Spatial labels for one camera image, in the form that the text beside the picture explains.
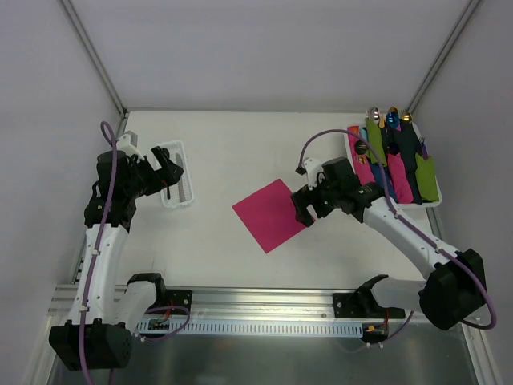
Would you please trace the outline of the magenta paper napkin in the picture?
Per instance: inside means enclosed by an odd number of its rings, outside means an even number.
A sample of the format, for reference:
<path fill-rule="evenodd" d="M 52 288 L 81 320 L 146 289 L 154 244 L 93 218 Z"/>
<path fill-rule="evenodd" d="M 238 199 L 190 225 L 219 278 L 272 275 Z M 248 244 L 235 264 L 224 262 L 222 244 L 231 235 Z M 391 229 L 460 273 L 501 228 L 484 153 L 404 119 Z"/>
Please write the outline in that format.
<path fill-rule="evenodd" d="M 277 179 L 232 206 L 265 253 L 306 229 L 296 219 L 291 196 L 289 187 L 282 179 Z"/>

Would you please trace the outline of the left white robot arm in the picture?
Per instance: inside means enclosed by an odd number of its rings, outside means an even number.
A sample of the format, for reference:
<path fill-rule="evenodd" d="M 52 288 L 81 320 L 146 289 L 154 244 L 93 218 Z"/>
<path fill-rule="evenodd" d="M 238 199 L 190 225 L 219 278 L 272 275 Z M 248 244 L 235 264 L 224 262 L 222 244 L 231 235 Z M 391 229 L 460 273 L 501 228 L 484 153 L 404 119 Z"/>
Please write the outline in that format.
<path fill-rule="evenodd" d="M 84 210 L 86 250 L 79 288 L 67 319 L 50 330 L 49 344 L 69 371 L 124 368 L 131 357 L 132 335 L 146 311 L 158 313 L 168 302 L 159 273 L 134 274 L 115 300 L 115 278 L 130 234 L 136 200 L 180 182 L 184 170 L 170 152 L 151 150 L 158 168 L 145 156 L 122 150 L 97 158 L 97 181 Z"/>

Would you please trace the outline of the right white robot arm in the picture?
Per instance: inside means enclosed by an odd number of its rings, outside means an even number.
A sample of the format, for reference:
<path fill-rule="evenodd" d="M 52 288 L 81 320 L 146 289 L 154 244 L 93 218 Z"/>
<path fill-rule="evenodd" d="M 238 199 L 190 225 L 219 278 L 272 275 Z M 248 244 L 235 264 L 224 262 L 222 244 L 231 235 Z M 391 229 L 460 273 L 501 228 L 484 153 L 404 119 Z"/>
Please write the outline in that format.
<path fill-rule="evenodd" d="M 325 163 L 308 158 L 297 173 L 307 178 L 291 196 L 297 221 L 310 227 L 340 209 L 385 237 L 422 275 L 416 281 L 380 274 L 361 284 L 356 303 L 364 315 L 377 317 L 390 308 L 412 310 L 440 330 L 449 330 L 487 304 L 480 255 L 473 249 L 462 252 L 419 229 L 381 185 L 362 184 L 347 158 Z"/>

